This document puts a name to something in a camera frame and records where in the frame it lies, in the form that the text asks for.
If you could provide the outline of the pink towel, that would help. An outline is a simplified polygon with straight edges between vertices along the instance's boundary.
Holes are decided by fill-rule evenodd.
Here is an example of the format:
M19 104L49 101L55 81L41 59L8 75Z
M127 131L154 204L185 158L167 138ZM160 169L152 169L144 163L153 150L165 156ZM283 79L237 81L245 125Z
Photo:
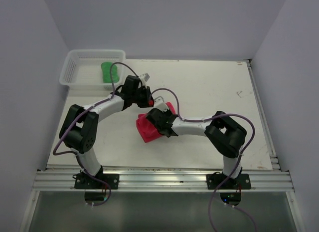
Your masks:
M170 102L166 102L166 104L169 107L169 110L173 114L176 114L174 106ZM162 137L163 135L161 135L157 129L146 119L146 115L147 113L138 115L138 119L136 120L136 128L143 141L148 143Z

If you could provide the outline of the green towel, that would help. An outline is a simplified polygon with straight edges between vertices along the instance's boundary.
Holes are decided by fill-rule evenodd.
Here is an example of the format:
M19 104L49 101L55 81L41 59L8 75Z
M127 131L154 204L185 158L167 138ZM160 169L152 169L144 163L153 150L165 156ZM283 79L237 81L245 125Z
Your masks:
M114 83L119 82L120 78L116 65L113 66L111 62L103 62L100 67L102 70L103 83L111 83L111 78Z

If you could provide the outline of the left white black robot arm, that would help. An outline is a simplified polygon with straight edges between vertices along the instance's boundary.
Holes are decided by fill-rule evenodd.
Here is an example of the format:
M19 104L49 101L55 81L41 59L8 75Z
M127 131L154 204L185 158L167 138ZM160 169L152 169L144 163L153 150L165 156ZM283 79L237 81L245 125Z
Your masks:
M86 183L90 187L99 188L104 181L102 166L93 149L99 122L133 104L140 108L152 107L154 100L147 86L149 77L147 73L141 76L129 75L124 84L106 99L86 106L74 104L69 108L53 154L74 154L82 171L87 174Z

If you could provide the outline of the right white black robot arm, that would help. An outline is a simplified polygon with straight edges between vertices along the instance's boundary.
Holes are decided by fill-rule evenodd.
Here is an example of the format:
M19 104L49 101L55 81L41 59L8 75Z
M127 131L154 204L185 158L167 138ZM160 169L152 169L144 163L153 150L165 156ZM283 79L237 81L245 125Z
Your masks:
M242 172L240 164L243 151L246 149L247 131L231 118L231 114L216 112L211 122L203 120L180 119L171 111L152 109L146 119L156 128L159 134L166 137L195 135L203 136L223 155L222 183L227 188L234 188L240 182Z

